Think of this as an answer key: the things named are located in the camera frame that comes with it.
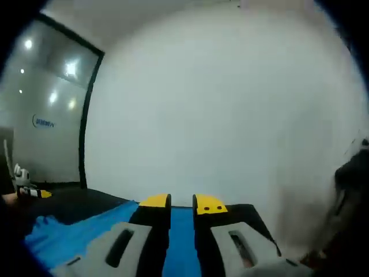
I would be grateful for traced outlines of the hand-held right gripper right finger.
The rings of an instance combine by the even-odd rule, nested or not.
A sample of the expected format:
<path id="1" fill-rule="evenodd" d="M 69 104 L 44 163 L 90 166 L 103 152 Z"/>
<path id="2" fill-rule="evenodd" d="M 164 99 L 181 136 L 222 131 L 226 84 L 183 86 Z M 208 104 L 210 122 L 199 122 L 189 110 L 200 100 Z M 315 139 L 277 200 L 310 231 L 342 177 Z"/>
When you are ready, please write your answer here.
<path id="1" fill-rule="evenodd" d="M 194 243 L 202 276 L 305 276 L 306 266 L 282 257 L 251 204 L 225 205 L 193 195 Z"/>

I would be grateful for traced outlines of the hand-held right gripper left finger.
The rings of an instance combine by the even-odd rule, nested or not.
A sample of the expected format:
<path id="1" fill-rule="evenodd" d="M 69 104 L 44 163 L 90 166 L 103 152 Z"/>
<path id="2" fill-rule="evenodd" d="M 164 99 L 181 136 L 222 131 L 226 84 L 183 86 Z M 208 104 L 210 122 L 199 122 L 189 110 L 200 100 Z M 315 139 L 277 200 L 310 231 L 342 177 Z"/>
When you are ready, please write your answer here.
<path id="1" fill-rule="evenodd" d="M 169 247 L 171 195 L 139 203 L 128 222 L 120 222 L 76 256 L 53 269 L 54 276 L 161 276 Z"/>

